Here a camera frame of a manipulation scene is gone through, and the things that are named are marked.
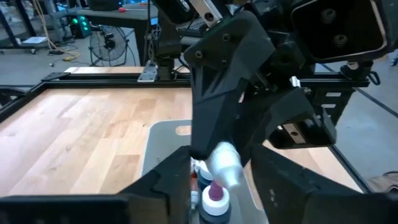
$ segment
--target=concrete floor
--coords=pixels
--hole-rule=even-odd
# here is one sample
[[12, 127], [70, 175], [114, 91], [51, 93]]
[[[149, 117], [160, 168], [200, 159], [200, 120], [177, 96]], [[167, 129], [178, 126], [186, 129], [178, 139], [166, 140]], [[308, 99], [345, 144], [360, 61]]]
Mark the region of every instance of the concrete floor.
[[[129, 36], [129, 39], [138, 64], [134, 33]], [[89, 41], [88, 37], [74, 43], [74, 46], [78, 47], [77, 51], [81, 53], [76, 62], [59, 61], [54, 67], [50, 67], [49, 64], [66, 56], [50, 57], [47, 56], [47, 50], [40, 50], [36, 55], [23, 52], [23, 50], [8, 50], [5, 55], [0, 55], [0, 85], [33, 85], [51, 72], [62, 72], [69, 67], [87, 66], [90, 63]], [[390, 67], [392, 56], [393, 54], [385, 56], [377, 60], [374, 65], [374, 70], [379, 73], [382, 84], [380, 86], [371, 84], [363, 90], [392, 111], [398, 111], [398, 67]], [[133, 66], [134, 63], [131, 53], [128, 53], [126, 66]], [[342, 64], [344, 63], [333, 63], [328, 66], [339, 70]], [[322, 66], [317, 66], [317, 70], [327, 72]], [[396, 137], [398, 118], [393, 113], [389, 113], [363, 94], [356, 92], [338, 122], [337, 129], [336, 145], [365, 179], [398, 170], [398, 138]]]

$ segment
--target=desk fan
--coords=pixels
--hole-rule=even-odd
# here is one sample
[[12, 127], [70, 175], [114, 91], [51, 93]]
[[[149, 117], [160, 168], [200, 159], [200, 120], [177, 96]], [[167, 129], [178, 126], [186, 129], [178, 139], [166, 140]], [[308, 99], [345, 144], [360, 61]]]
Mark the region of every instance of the desk fan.
[[[113, 26], [91, 26], [90, 37], [90, 59], [91, 66], [97, 66], [101, 62], [108, 62], [110, 67], [124, 65], [127, 59], [127, 48], [129, 40], [123, 30]], [[124, 54], [124, 61], [119, 64], [112, 64]]]

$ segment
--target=small bottle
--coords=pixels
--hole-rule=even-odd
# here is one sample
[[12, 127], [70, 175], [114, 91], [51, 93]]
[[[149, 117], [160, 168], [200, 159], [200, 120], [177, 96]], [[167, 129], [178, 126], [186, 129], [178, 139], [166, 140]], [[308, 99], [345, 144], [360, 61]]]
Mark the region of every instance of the small bottle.
[[199, 222], [201, 224], [228, 224], [231, 218], [229, 193], [215, 181], [207, 186], [199, 206]]
[[200, 192], [202, 192], [213, 181], [213, 176], [207, 169], [206, 163], [203, 161], [200, 161], [199, 163], [197, 179]]

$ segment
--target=wooden tabletop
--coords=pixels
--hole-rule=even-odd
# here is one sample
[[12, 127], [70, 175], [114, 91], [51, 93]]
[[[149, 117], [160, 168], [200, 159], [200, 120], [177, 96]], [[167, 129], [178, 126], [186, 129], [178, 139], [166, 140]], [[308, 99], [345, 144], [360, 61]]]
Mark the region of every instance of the wooden tabletop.
[[[0, 195], [116, 193], [140, 177], [150, 127], [190, 119], [191, 103], [189, 88], [46, 90], [0, 123]], [[328, 148], [276, 151], [360, 191]]]

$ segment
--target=gray plastic tray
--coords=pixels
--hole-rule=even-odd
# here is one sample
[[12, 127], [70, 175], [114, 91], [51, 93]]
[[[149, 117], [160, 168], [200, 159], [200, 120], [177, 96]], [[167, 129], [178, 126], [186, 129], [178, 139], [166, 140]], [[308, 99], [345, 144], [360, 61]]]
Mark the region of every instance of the gray plastic tray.
[[[176, 131], [178, 127], [190, 125], [190, 120], [161, 121], [150, 128], [142, 165], [142, 175], [149, 172], [180, 146], [190, 144], [190, 135], [178, 135]], [[244, 179], [246, 184], [239, 189], [236, 195], [231, 195], [232, 215], [230, 224], [267, 223], [264, 211], [259, 210], [254, 204], [246, 176], [244, 176]], [[193, 215], [191, 223], [199, 223], [197, 214]]]

